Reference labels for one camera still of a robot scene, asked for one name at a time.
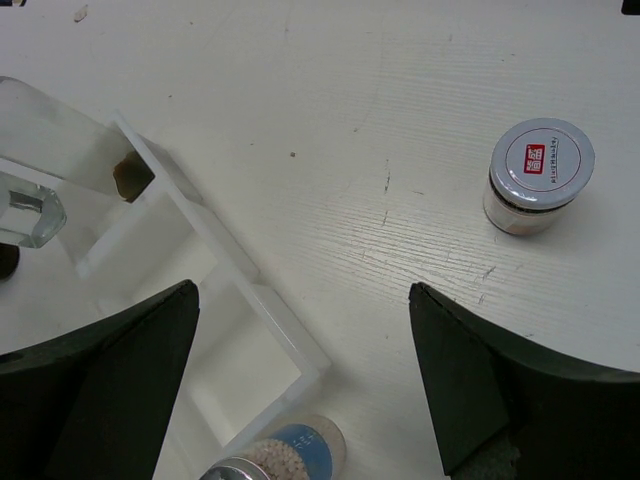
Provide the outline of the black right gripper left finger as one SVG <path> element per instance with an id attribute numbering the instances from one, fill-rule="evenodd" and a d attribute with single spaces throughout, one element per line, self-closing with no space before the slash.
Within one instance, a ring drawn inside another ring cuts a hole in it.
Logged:
<path id="1" fill-rule="evenodd" d="M 184 280 L 2 355 L 2 478 L 152 478 L 199 313 Z"/>

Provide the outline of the blue-label jar silver lid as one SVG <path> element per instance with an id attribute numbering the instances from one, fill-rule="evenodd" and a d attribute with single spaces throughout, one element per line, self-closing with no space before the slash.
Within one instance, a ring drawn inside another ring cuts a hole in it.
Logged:
<path id="1" fill-rule="evenodd" d="M 330 480 L 340 476 L 347 454 L 344 435 L 329 418 L 297 415 L 267 429 L 203 475 L 211 479 Z"/>

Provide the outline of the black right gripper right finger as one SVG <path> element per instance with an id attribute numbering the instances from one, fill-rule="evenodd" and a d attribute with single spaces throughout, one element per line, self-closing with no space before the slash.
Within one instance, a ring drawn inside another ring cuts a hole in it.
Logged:
<path id="1" fill-rule="evenodd" d="M 638 477 L 637 373 L 542 346 L 424 283 L 409 311 L 447 477 Z"/>

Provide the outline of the glass bottle dark sauce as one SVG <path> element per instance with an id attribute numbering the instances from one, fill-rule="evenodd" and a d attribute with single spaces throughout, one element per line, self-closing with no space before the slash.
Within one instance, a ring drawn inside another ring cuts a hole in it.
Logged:
<path id="1" fill-rule="evenodd" d="M 1 157 L 124 201 L 155 179 L 128 139 L 12 77 L 1 78 Z"/>

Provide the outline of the small jar white lid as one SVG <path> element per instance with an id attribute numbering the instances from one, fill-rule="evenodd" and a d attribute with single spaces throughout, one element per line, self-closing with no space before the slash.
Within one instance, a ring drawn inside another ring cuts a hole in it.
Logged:
<path id="1" fill-rule="evenodd" d="M 484 213 L 507 234 L 538 234 L 586 187 L 595 161 L 591 141 L 572 123 L 557 118 L 520 122 L 492 152 Z"/>

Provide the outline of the clear glass bottle gold cap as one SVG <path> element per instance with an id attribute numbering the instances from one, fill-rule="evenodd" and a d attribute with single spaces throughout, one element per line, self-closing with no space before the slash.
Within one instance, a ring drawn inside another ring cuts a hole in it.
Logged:
<path id="1" fill-rule="evenodd" d="M 1 243 L 38 249 L 66 224 L 65 208 L 48 187 L 1 173 Z"/>

